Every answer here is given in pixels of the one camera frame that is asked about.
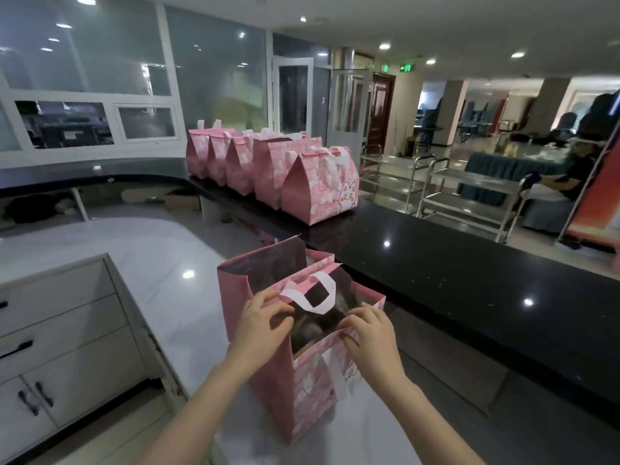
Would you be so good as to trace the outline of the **chair with grey cover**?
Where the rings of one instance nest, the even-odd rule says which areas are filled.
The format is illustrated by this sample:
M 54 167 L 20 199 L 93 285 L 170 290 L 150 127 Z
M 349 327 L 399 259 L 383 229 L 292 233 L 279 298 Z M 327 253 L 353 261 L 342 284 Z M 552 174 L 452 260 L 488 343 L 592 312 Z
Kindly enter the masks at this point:
M 534 184 L 526 199 L 520 225 L 532 231 L 559 235 L 572 210 L 574 201 L 543 184 Z

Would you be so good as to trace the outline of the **person's right forearm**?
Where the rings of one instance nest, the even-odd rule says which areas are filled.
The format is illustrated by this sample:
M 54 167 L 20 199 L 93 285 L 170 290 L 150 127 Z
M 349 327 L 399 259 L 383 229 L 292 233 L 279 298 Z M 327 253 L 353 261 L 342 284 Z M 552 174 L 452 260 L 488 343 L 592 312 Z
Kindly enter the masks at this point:
M 485 465 L 404 373 L 362 376 L 396 418 L 422 465 Z

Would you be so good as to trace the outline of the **closed pink cat gift bag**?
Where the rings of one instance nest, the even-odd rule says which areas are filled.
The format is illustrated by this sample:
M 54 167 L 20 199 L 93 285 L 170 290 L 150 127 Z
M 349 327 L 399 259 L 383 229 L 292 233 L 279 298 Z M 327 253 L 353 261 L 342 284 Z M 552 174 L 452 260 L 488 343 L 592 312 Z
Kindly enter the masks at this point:
M 358 206 L 360 176 L 350 149 L 310 146 L 300 151 L 284 179 L 280 209 L 312 226 Z
M 226 185 L 241 196 L 254 192 L 253 182 L 253 141 L 257 134 L 251 130 L 231 136 L 226 153 Z
M 281 191 L 297 156 L 311 147 L 322 147 L 321 136 L 310 138 L 304 132 L 255 139 L 252 146 L 252 177 L 258 201 L 274 210 L 281 208 Z
M 205 121 L 199 119 L 197 121 L 197 127 L 188 131 L 186 160 L 190 175 L 201 180 L 207 179 L 210 176 L 207 169 L 209 148 L 209 129 L 205 127 Z
M 227 182 L 226 157 L 234 133 L 234 129 L 224 128 L 221 120 L 216 119 L 208 134 L 208 176 L 221 187 L 225 186 Z

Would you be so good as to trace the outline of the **person's left hand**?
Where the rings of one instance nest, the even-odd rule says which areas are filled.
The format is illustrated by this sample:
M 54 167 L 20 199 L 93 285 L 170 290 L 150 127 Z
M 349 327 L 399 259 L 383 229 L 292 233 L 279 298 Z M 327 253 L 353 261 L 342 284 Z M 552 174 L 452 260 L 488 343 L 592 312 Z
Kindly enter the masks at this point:
M 280 291 L 266 289 L 256 294 L 243 307 L 225 364 L 235 375 L 247 381 L 269 361 L 289 336 L 291 330 L 269 330 L 268 316 L 278 313 L 293 315 L 294 308 L 280 299 Z

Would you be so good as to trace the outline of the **table with teal cloth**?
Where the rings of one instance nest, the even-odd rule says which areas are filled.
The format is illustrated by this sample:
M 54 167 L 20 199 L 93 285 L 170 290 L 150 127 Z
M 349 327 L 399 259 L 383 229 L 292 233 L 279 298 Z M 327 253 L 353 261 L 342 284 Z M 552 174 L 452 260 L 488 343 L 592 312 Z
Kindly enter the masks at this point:
M 470 156 L 465 171 L 487 177 L 519 182 L 523 177 L 537 172 L 540 175 L 557 175 L 565 172 L 576 158 L 566 156 L 560 162 L 532 160 L 529 157 L 503 157 L 475 152 Z M 457 194 L 466 200 L 500 207 L 507 194 L 472 185 L 459 184 Z

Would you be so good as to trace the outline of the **brown wooden door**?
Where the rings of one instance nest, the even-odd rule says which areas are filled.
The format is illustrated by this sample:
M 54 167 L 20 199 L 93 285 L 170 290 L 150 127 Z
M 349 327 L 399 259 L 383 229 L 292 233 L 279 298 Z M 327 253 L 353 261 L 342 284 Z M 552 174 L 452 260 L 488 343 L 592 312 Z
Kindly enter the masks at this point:
M 369 105 L 367 154 L 382 154 L 388 132 L 396 77 L 375 72 Z

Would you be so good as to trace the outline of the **white drawer cabinet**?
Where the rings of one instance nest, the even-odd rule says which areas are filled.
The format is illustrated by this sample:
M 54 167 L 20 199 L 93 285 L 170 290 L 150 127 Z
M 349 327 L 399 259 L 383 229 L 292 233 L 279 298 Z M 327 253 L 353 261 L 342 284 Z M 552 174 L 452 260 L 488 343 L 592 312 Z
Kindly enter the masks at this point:
M 0 465 L 156 384 L 186 401 L 108 254 L 0 276 Z

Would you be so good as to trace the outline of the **person's right hand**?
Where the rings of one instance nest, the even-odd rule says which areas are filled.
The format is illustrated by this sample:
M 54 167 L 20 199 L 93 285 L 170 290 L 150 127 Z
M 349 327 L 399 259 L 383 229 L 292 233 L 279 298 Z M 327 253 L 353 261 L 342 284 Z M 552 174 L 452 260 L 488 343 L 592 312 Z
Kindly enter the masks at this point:
M 394 327 L 382 310 L 362 303 L 350 310 L 339 324 L 354 327 L 359 333 L 360 344 L 345 347 L 376 394 L 389 391 L 407 380 Z

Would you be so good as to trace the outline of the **red standing banner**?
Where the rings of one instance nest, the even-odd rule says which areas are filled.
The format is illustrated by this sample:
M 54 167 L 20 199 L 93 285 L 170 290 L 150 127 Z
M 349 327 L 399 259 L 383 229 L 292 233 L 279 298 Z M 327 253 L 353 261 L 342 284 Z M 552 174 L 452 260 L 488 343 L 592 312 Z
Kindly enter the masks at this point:
M 559 240 L 620 254 L 620 129 L 594 165 Z

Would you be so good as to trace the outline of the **black bag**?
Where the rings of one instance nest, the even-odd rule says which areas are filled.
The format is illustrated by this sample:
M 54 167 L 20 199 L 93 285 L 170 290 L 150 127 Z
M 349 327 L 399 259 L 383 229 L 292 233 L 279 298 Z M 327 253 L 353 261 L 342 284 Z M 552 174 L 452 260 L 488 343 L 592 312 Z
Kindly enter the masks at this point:
M 76 203 L 69 193 L 35 194 L 13 199 L 4 208 L 3 218 L 14 224 L 35 223 L 56 215 L 77 214 Z

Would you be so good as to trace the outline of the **steel service trolley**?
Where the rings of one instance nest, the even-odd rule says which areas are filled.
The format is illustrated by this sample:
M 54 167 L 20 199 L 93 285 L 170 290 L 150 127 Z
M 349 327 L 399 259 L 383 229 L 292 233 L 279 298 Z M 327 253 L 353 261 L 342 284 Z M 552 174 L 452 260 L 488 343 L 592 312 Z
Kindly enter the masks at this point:
M 433 154 L 390 156 L 380 145 L 365 146 L 360 159 L 360 196 L 407 215 L 416 213 Z
M 538 182 L 535 173 L 520 181 L 511 181 L 450 167 L 447 157 L 432 158 L 423 183 L 415 216 L 436 223 L 449 222 L 455 229 L 477 233 L 495 243 L 506 244 L 522 211 L 532 186 Z M 491 206 L 449 192 L 445 184 L 477 187 L 505 195 L 505 206 Z

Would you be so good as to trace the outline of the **cardboard box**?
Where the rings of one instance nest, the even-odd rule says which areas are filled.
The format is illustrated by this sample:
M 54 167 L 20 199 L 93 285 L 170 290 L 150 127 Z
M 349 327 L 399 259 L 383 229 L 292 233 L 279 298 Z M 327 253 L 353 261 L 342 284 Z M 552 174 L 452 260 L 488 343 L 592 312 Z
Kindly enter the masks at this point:
M 164 206 L 168 210 L 201 211 L 200 197 L 188 189 L 172 190 L 162 197 Z

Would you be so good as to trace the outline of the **white framed glass door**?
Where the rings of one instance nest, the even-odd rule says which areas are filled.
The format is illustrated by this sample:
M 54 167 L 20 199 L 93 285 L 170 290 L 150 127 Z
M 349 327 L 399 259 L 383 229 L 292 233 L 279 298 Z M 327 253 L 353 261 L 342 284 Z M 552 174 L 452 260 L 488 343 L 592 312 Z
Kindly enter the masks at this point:
M 326 145 L 347 147 L 357 169 L 366 142 L 365 124 L 371 96 L 368 69 L 337 69 L 330 76 Z
M 276 132 L 311 136 L 314 59 L 272 59 L 272 125 Z

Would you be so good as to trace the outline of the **person's left forearm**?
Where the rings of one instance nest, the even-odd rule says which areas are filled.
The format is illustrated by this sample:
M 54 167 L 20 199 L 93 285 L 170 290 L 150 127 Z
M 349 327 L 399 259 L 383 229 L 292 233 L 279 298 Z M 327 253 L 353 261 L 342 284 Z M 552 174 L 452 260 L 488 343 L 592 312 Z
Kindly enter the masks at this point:
M 238 390 L 265 363 L 257 357 L 227 356 L 135 465 L 200 465 Z

